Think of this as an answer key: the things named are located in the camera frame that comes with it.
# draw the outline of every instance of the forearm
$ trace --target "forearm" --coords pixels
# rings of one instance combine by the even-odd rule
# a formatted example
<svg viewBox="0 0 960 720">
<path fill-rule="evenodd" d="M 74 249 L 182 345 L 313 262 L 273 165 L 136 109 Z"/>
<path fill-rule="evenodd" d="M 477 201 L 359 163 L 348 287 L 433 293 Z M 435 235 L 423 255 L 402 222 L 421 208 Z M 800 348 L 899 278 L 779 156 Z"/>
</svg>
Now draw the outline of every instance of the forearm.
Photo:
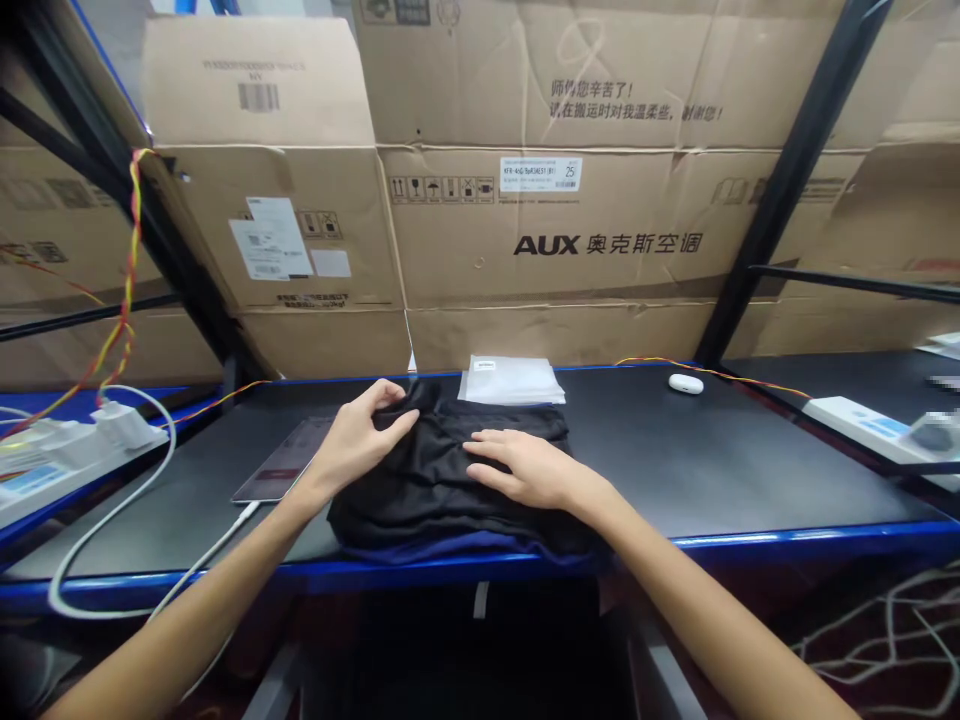
<svg viewBox="0 0 960 720">
<path fill-rule="evenodd" d="M 222 562 L 61 698 L 45 720 L 154 718 L 169 712 L 239 624 L 308 521 L 295 505 L 280 503 Z"/>
<path fill-rule="evenodd" d="M 576 514 L 592 525 L 650 596 L 714 687 L 744 720 L 858 716 L 699 565 L 606 481 Z"/>
</svg>

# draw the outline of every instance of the orange wire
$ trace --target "orange wire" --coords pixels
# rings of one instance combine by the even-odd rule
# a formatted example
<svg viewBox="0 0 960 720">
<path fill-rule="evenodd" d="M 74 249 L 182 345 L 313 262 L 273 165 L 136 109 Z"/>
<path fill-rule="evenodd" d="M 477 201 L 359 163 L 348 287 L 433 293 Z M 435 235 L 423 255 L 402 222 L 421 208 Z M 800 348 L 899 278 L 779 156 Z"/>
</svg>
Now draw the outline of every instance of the orange wire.
<svg viewBox="0 0 960 720">
<path fill-rule="evenodd" d="M 736 380 L 737 382 L 746 382 L 746 383 L 752 383 L 752 384 L 754 384 L 754 385 L 763 385 L 764 387 L 773 388 L 774 390 L 784 390 L 784 391 L 786 391 L 786 392 L 792 392 L 792 393 L 794 393 L 794 394 L 796 394 L 796 395 L 800 395 L 801 397 L 805 397 L 805 398 L 807 398 L 808 400 L 812 400 L 812 399 L 813 399 L 812 397 L 810 397 L 809 395 L 807 395 L 805 392 L 802 392 L 802 391 L 800 391 L 800 390 L 794 390 L 793 388 L 786 388 L 786 387 L 783 387 L 782 385 L 774 385 L 773 383 L 765 383 L 765 382 L 763 382 L 762 380 L 751 380 L 750 378 L 738 378 L 738 377 L 736 377 L 735 375 L 727 375 L 727 374 L 725 374 L 725 373 L 717 372 L 716 370 L 707 370 L 706 368 L 698 368 L 698 367 L 694 367 L 693 365 L 684 365 L 683 363 L 678 363 L 676 360 L 671 360 L 670 358 L 659 358 L 659 357 L 651 357 L 651 358 L 624 358 L 623 360 L 620 360 L 620 361 L 617 362 L 616 364 L 617 364 L 617 365 L 622 365 L 622 364 L 625 363 L 625 362 L 631 362 L 631 361 L 640 361 L 640 362 L 668 362 L 668 363 L 670 363 L 671 365 L 676 365 L 677 367 L 682 367 L 684 370 L 693 370 L 694 372 L 706 372 L 706 373 L 710 373 L 711 375 L 716 375 L 717 377 L 722 377 L 722 378 L 725 379 L 725 380 Z"/>
<path fill-rule="evenodd" d="M 113 330 L 111 330 L 110 334 L 107 336 L 107 339 L 100 348 L 100 352 L 98 353 L 97 357 L 94 358 L 86 372 L 72 388 L 67 390 L 56 402 L 46 409 L 41 410 L 33 416 L 25 419 L 23 422 L 14 425 L 11 430 L 0 437 L 0 440 L 8 438 L 11 435 L 15 435 L 21 430 L 30 427 L 30 425 L 35 423 L 37 420 L 46 417 L 74 397 L 78 392 L 80 392 L 80 390 L 83 389 L 83 386 L 89 382 L 90 379 L 103 367 L 103 363 L 106 361 L 107 355 L 117 344 L 120 336 L 124 333 L 126 333 L 127 339 L 123 348 L 123 356 L 120 359 L 117 369 L 114 370 L 102 383 L 100 383 L 101 389 L 105 385 L 113 383 L 126 369 L 127 361 L 130 359 L 130 354 L 133 350 L 134 332 L 133 327 L 130 325 L 130 306 L 133 303 L 133 286 L 136 282 L 136 269 L 140 250 L 140 238 L 143 235 L 143 227 L 140 221 L 140 208 L 142 205 L 142 193 L 140 191 L 140 161 L 143 159 L 144 155 L 148 154 L 155 155 L 156 153 L 149 148 L 135 150 L 133 153 L 133 158 L 130 161 L 130 178 L 133 181 L 133 192 L 131 193 L 130 197 L 130 210 L 133 217 L 133 230 L 130 233 L 130 253 L 127 256 L 127 276 L 124 281 L 124 297 L 120 306 L 120 317 L 117 319 L 116 325 L 114 325 Z M 99 394 L 97 396 L 97 405 L 100 405 Z"/>
<path fill-rule="evenodd" d="M 229 400 L 230 398 L 232 398 L 234 395 L 239 395 L 239 394 L 242 393 L 244 390 L 248 390 L 249 388 L 252 388 L 254 385 L 264 385 L 264 384 L 269 384 L 269 383 L 271 383 L 271 382 L 273 382 L 273 381 L 272 381 L 272 380 L 254 380 L 252 383 L 249 383 L 249 384 L 247 384 L 247 385 L 244 385 L 244 386 L 243 386 L 242 388 L 240 388 L 239 390 L 235 390 L 235 391 L 233 391 L 232 393 L 230 393 L 229 395 L 224 395 L 222 398 L 220 398 L 219 400 L 217 400 L 215 403 L 210 403 L 210 404 L 207 405 L 205 408 L 201 408 L 200 410 L 197 410 L 195 413 L 191 413 L 190 415 L 187 415 L 186 417 L 180 418 L 180 419 L 177 420 L 174 424 L 176 425 L 176 424 L 179 424 L 179 423 L 182 423 L 182 422 L 186 422 L 187 420 L 193 420 L 193 418 L 197 417 L 197 415 L 202 415 L 202 414 L 205 413 L 207 410 L 212 410 L 213 408 L 215 408 L 215 407 L 216 407 L 217 405 L 219 405 L 220 403 L 226 402 L 227 400 Z"/>
<path fill-rule="evenodd" d="M 103 300 L 101 300 L 96 295 L 94 295 L 92 290 L 88 290 L 80 283 L 74 282 L 73 280 L 68 278 L 66 275 L 62 275 L 61 273 L 58 273 L 56 270 L 51 270 L 50 268 L 45 268 L 42 265 L 37 265 L 36 263 L 32 263 L 29 260 L 22 258 L 20 255 L 18 255 L 16 252 L 11 250 L 10 248 L 5 248 L 2 245 L 0 245 L 0 252 L 6 253 L 7 255 L 12 255 L 14 258 L 16 258 L 15 262 L 17 265 L 24 265 L 28 268 L 33 268 L 34 270 L 39 270 L 40 272 L 44 272 L 44 273 L 47 273 L 48 275 L 53 275 L 54 277 L 60 278 L 67 285 L 72 287 L 74 290 L 79 290 L 82 294 L 86 295 L 88 298 L 93 300 L 97 305 L 106 304 L 103 302 Z"/>
</svg>

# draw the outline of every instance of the black cloth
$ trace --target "black cloth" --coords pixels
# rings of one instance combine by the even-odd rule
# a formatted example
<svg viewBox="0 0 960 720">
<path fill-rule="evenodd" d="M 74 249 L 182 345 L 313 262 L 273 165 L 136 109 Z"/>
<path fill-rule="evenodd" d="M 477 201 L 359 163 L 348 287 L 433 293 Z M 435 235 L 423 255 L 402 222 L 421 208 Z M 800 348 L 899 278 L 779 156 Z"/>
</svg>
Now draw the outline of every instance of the black cloth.
<svg viewBox="0 0 960 720">
<path fill-rule="evenodd" d="M 475 462 L 509 472 L 463 449 L 478 430 L 523 430 L 570 453 L 557 409 L 441 400 L 438 385 L 421 381 L 399 403 L 375 413 L 374 426 L 389 427 L 414 408 L 420 419 L 413 430 L 330 506 L 330 525 L 346 550 L 426 544 L 478 530 L 526 538 L 548 555 L 588 555 L 597 547 L 596 534 L 571 515 L 526 507 L 467 476 Z"/>
</svg>

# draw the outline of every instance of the white power strip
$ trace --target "white power strip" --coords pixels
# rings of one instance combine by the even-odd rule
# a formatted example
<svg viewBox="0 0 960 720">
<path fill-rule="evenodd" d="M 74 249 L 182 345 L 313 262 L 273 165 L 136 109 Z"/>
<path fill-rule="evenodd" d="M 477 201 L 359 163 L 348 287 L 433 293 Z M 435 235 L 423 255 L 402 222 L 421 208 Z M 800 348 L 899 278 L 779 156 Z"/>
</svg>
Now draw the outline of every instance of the white power strip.
<svg viewBox="0 0 960 720">
<path fill-rule="evenodd" d="M 902 465 L 950 459 L 935 455 L 909 439 L 909 425 L 874 412 L 845 397 L 810 400 L 803 406 L 803 413 Z M 960 475 L 924 477 L 951 492 L 960 490 Z"/>
<path fill-rule="evenodd" d="M 167 442 L 167 433 L 164 430 L 151 430 L 155 433 L 153 439 L 136 449 L 105 441 L 107 451 L 99 454 L 96 462 L 84 467 L 74 470 L 56 462 L 48 462 L 0 483 L 0 528 L 22 520 Z M 103 438 L 102 431 L 96 434 Z"/>
</svg>

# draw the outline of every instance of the person's left hand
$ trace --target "person's left hand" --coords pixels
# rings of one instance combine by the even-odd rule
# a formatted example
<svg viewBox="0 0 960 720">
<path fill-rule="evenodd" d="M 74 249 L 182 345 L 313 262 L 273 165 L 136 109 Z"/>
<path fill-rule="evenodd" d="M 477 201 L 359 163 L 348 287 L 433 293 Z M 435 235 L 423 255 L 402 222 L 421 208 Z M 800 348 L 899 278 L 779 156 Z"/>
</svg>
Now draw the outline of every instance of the person's left hand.
<svg viewBox="0 0 960 720">
<path fill-rule="evenodd" d="M 290 490 L 290 502 L 312 518 L 337 492 L 383 460 L 410 432 L 420 411 L 404 413 L 382 431 L 373 427 L 371 418 L 375 410 L 393 405 L 405 395 L 402 387 L 381 378 L 341 407 L 310 466 Z"/>
</svg>

